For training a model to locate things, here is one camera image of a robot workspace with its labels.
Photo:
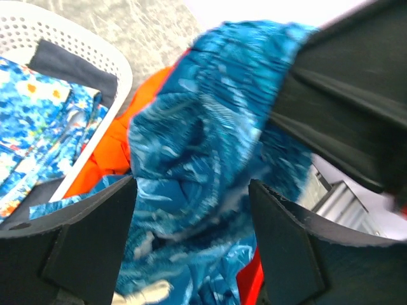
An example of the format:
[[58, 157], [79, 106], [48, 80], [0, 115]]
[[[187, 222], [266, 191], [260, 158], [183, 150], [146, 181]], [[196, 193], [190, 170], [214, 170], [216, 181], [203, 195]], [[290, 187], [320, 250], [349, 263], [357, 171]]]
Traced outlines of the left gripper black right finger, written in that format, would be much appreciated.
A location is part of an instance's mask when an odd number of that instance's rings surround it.
[[267, 304], [405, 304], [406, 243], [313, 213], [264, 185], [249, 198]]

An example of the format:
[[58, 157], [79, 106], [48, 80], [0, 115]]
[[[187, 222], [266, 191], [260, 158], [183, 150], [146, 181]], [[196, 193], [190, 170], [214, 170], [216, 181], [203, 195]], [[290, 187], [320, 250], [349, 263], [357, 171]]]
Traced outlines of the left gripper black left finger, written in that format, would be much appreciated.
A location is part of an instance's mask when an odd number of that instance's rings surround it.
[[52, 304], [60, 290], [110, 304], [137, 194], [126, 176], [97, 194], [1, 231], [1, 304]]

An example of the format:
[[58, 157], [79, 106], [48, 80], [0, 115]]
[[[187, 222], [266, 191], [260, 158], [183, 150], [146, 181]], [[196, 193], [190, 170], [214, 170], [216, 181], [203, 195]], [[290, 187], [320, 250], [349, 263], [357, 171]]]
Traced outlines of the blue shark print shorts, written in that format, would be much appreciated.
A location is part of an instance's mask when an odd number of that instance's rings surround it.
[[306, 25], [225, 23], [200, 35], [130, 121], [137, 198], [116, 294], [158, 304], [238, 304], [254, 256], [248, 185], [296, 201], [309, 149], [270, 126]]

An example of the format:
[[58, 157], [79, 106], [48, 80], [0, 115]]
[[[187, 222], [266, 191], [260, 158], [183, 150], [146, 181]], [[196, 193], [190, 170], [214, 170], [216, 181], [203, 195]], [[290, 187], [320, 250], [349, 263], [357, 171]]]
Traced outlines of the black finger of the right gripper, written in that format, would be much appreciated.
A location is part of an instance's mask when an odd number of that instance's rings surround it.
[[373, 1], [312, 34], [270, 115], [360, 185], [406, 187], [406, 2]]

